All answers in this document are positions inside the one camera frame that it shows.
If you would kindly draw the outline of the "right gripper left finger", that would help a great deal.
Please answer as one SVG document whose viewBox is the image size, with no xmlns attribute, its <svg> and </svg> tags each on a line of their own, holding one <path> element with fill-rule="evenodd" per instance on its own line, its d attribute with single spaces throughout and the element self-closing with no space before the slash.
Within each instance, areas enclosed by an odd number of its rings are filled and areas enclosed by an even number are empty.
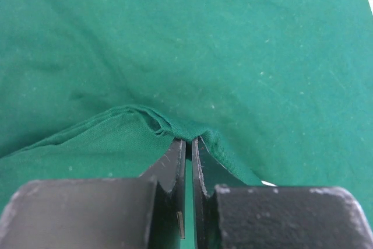
<svg viewBox="0 0 373 249">
<path fill-rule="evenodd" d="M 2 248 L 179 248 L 186 143 L 139 177 L 31 181 L 1 216 Z"/>
</svg>

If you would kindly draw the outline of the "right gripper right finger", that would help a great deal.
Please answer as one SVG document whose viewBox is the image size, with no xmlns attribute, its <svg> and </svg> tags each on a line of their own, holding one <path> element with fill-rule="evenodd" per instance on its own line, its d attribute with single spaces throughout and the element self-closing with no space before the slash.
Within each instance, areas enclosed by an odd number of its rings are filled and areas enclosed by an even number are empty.
<svg viewBox="0 0 373 249">
<path fill-rule="evenodd" d="M 259 187 L 243 183 L 191 145 L 196 248 L 371 248 L 358 201 L 340 187 Z"/>
</svg>

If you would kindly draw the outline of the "green surgical cloth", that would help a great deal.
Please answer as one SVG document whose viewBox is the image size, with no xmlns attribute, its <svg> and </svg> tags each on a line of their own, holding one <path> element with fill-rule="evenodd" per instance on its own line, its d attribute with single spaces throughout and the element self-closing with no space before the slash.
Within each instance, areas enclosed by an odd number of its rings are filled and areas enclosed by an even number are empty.
<svg viewBox="0 0 373 249">
<path fill-rule="evenodd" d="M 248 184 L 341 186 L 371 219 L 368 0 L 1 0 L 1 205 L 197 136 Z"/>
</svg>

